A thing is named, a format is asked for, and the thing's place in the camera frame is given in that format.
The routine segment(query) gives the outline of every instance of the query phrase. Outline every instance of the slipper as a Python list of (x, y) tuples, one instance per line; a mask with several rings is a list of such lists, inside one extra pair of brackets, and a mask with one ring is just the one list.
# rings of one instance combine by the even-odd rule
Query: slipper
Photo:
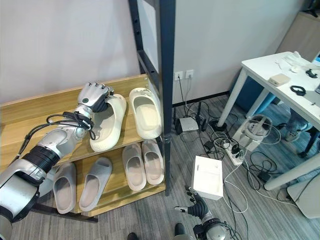
[(120, 94), (108, 97), (105, 102), (109, 107), (94, 113), (92, 117), (95, 140), (90, 139), (90, 145), (95, 152), (107, 151), (117, 144), (127, 108), (126, 99)]
[(88, 212), (97, 206), (112, 172), (112, 163), (106, 157), (99, 157), (85, 176), (79, 207)]
[(53, 167), (46, 174), (45, 180), (39, 186), (39, 193), (40, 193), (39, 198), (48, 194), (54, 188), (54, 178), (55, 178), (56, 170), (57, 168)]
[(141, 156), (140, 144), (126, 146), (122, 151), (122, 161), (128, 185), (133, 191), (140, 191), (146, 186), (147, 178)]
[(149, 90), (138, 87), (129, 94), (136, 131), (143, 139), (155, 139), (161, 134), (159, 99)]
[(164, 160), (160, 149), (154, 139), (145, 140), (142, 143), (144, 168), (146, 180), (151, 185), (158, 185), (164, 180)]
[(68, 162), (59, 166), (53, 180), (53, 194), (56, 209), (60, 214), (70, 212), (76, 205), (77, 178), (76, 166)]

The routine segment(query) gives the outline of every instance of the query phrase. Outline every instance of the black headband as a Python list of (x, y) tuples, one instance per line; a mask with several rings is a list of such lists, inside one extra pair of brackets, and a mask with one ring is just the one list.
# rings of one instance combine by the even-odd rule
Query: black headband
[(306, 90), (302, 86), (291, 86), (290, 89), (298, 96), (306, 95)]

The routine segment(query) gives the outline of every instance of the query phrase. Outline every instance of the wall socket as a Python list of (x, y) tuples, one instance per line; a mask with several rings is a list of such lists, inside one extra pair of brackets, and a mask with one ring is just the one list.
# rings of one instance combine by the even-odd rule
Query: wall socket
[(194, 70), (193, 69), (185, 71), (185, 79), (189, 79), (189, 77), (190, 78), (194, 77)]
[(176, 71), (174, 73), (174, 80), (175, 81), (179, 81), (179, 77), (180, 77), (180, 80), (184, 79), (184, 72), (183, 71)]

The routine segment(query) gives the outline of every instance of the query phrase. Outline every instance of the power strip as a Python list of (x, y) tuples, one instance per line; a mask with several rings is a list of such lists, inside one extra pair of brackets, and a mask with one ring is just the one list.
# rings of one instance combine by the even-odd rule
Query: power strip
[(243, 157), (241, 157), (241, 156), (236, 157), (236, 155), (239, 154), (238, 152), (236, 154), (231, 153), (232, 146), (230, 143), (224, 143), (223, 147), (224, 147), (226, 154), (231, 159), (233, 165), (238, 166), (243, 163)]

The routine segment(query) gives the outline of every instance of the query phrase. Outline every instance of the black shoe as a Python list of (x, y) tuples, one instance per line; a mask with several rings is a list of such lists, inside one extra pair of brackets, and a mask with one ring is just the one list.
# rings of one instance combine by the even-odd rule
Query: black shoe
[(174, 235), (182, 235), (186, 234), (185, 227), (182, 225), (182, 223), (177, 223), (174, 227)]
[(127, 240), (139, 240), (137, 234), (135, 234), (134, 232), (130, 233), (127, 237)]

